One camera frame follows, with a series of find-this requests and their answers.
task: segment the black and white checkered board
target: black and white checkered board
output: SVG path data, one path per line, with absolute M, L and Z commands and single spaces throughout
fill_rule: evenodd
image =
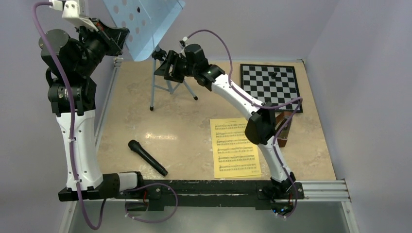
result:
M 279 105 L 300 96 L 294 67 L 241 64 L 240 81 L 243 90 L 264 103 Z M 292 111 L 296 107 L 297 102 L 277 112 Z M 303 112 L 302 106 L 297 112 Z

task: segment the perforated blue panel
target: perforated blue panel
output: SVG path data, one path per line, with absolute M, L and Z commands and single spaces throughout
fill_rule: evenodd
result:
M 130 30 L 126 46 L 134 61 L 146 60 L 185 5 L 181 0 L 103 0 L 117 27 Z

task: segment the table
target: table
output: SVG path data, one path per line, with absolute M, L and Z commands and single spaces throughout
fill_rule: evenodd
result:
M 229 72 L 228 62 L 210 63 Z M 244 63 L 295 67 L 304 112 L 293 118 L 288 143 L 281 151 L 297 180 L 335 180 L 304 65 L 301 62 Z M 233 69 L 232 79 L 239 84 L 240 63 L 234 63 Z M 242 117 L 241 114 L 190 77 L 186 80 L 198 101 L 184 86 L 173 95 L 156 89 L 151 112 L 151 74 L 152 61 L 123 62 L 121 66 L 98 150 L 102 173 L 140 171 L 145 179 L 213 180 L 209 120 Z M 156 84 L 166 86 L 162 77 L 156 78 Z M 168 170 L 166 178 L 128 148 L 127 143 L 132 139 L 140 142 Z M 262 177 L 253 179 L 269 179 L 269 169 L 261 153 L 259 158 Z

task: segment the wall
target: wall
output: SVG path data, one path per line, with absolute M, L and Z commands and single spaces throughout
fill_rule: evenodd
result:
M 178 41 L 210 29 L 228 44 L 236 60 L 295 60 L 309 55 L 338 0 L 185 0 L 161 48 L 178 50 Z M 210 60 L 227 59 L 213 35 L 194 36 Z
M 0 227 L 2 232 L 57 232 L 65 204 L 57 192 L 66 183 L 64 146 L 47 99 L 46 65 L 30 9 L 37 0 L 3 1 L 0 8 Z M 90 13 L 106 17 L 98 0 Z M 38 10 L 45 31 L 60 28 L 75 37 L 61 12 Z M 105 58 L 93 74 L 97 118 L 112 73 Z
M 412 1 L 340 0 L 307 71 L 360 232 L 412 227 Z

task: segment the printed music notation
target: printed music notation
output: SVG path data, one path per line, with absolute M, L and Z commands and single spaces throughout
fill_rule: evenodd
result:
M 260 177 L 258 149 L 244 135 L 243 118 L 211 119 L 215 178 Z

